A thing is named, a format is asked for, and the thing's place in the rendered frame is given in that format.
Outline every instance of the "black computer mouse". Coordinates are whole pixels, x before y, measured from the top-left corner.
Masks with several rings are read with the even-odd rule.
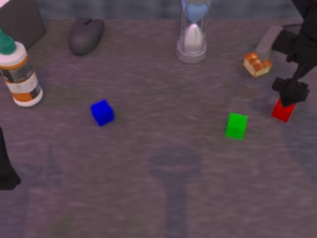
[[[78,56],[91,52],[102,38],[104,25],[103,20],[78,18],[69,31],[68,46],[70,51]]]

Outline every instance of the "gray table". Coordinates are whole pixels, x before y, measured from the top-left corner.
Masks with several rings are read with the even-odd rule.
[[[0,237],[316,237],[317,72],[283,123],[270,116],[270,86],[295,65],[275,54],[271,73],[255,79],[242,66],[280,22],[210,22],[198,65],[177,60],[174,21],[107,21],[83,58],[68,51],[71,23],[50,22],[29,52],[39,105],[16,106],[0,85],[0,125],[23,180],[0,192]],[[103,98],[116,121],[100,128],[89,106]],[[249,116],[243,141],[224,137],[229,112]],[[184,167],[196,176],[178,176]]]

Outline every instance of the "teal bottle cap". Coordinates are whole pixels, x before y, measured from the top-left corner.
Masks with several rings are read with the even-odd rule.
[[[0,54],[10,55],[16,50],[15,42],[12,37],[7,36],[0,29]]]

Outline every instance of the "bottle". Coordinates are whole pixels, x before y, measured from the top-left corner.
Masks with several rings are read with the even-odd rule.
[[[25,47],[0,29],[0,73],[14,102],[21,107],[34,106],[43,97],[28,58]]]

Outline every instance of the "hourglass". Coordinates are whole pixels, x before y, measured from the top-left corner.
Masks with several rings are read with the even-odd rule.
[[[181,1],[183,14],[177,56],[184,63],[198,63],[207,51],[206,21],[211,0]]]

